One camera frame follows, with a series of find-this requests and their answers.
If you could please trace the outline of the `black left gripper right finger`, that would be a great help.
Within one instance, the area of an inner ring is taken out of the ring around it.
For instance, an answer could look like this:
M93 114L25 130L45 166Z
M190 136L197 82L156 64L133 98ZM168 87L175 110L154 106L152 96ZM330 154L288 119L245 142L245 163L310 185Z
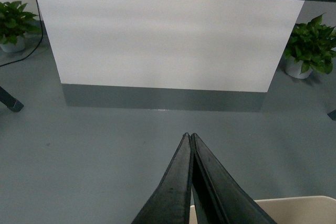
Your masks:
M193 196L198 223L275 223L236 183L196 133L191 140Z

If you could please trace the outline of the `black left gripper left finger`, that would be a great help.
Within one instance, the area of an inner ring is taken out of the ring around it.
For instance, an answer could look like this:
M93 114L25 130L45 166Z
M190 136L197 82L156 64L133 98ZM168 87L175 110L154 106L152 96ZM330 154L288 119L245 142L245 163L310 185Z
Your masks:
M185 133L154 193L133 223L189 223L194 152Z

